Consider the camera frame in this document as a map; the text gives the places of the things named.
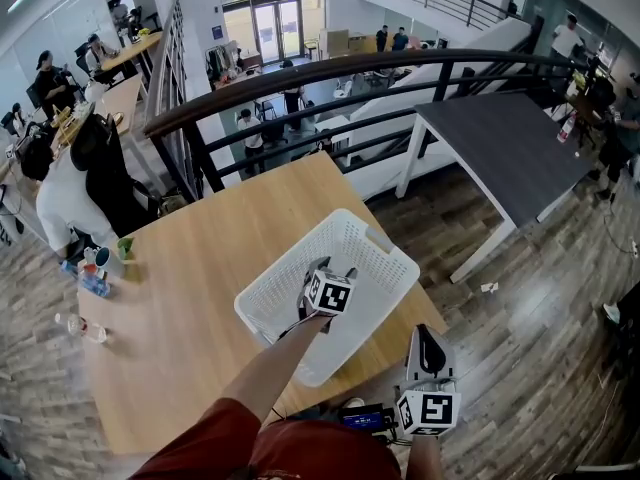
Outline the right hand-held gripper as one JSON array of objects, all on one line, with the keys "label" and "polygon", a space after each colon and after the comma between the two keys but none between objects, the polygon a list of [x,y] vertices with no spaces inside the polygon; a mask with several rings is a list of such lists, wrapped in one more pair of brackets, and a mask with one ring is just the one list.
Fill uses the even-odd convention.
[{"label": "right hand-held gripper", "polygon": [[[409,340],[405,360],[406,380],[456,378],[456,356],[451,344],[435,329],[418,324]],[[396,402],[403,436],[438,437],[457,425],[461,394],[456,382],[424,381],[400,391]]]}]

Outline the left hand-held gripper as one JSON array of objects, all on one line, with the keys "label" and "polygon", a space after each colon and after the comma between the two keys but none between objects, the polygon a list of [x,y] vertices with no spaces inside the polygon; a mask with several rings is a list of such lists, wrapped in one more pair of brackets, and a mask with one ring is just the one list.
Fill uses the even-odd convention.
[{"label": "left hand-held gripper", "polygon": [[350,304],[358,270],[351,267],[344,274],[336,273],[330,268],[330,262],[331,257],[325,256],[313,260],[308,266],[297,298],[301,321],[317,314],[341,315]]}]

